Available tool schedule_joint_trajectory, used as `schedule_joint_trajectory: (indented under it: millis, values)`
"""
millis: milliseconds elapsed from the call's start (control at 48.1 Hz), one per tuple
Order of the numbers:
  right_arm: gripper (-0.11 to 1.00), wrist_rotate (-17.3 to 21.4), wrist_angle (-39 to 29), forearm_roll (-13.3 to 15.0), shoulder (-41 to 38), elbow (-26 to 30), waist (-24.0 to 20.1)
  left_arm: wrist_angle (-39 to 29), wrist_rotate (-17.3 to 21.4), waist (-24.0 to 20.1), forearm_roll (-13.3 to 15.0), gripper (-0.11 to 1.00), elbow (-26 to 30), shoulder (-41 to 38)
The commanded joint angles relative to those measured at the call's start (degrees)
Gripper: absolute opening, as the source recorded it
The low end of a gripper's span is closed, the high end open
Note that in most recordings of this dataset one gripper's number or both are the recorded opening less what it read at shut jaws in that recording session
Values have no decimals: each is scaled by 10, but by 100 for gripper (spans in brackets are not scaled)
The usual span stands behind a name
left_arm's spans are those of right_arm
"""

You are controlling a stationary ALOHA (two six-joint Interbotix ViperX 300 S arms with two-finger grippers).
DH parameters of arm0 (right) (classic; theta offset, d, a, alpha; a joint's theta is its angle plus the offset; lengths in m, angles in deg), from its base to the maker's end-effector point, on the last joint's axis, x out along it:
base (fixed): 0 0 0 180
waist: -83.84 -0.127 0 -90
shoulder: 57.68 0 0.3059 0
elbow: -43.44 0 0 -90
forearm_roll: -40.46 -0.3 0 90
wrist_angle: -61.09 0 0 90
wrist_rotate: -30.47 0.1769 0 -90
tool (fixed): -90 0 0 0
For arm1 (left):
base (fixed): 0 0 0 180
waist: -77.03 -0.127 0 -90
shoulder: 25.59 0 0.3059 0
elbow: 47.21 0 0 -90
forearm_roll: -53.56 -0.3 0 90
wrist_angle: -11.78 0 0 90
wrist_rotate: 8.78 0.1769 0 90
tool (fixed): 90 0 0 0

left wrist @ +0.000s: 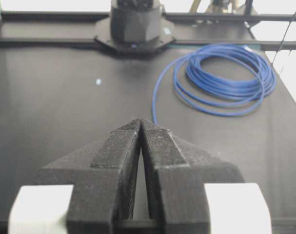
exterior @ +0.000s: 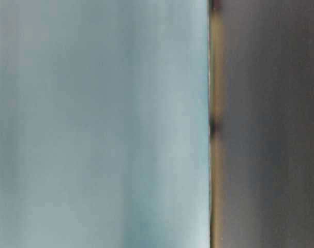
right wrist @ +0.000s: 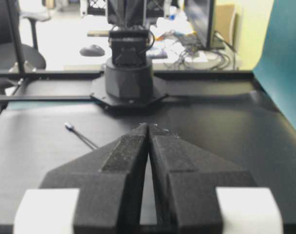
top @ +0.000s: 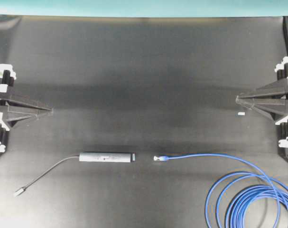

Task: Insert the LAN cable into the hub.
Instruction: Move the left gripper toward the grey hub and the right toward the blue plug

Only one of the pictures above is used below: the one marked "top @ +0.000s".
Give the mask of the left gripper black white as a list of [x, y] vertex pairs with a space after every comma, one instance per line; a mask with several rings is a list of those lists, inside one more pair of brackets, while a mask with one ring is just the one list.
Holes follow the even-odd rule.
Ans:
[[[8, 92], [15, 80], [16, 72], [13, 66], [0, 64], [0, 152], [6, 151], [10, 129], [53, 114], [50, 106], [37, 99], [17, 92]], [[28, 108], [8, 108], [8, 102]]]

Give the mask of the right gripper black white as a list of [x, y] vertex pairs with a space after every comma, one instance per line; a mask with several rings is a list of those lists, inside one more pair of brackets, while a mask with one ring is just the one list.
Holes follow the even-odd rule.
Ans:
[[277, 80], [236, 96], [237, 104], [275, 120], [280, 127], [279, 147], [288, 148], [288, 57], [274, 71]]

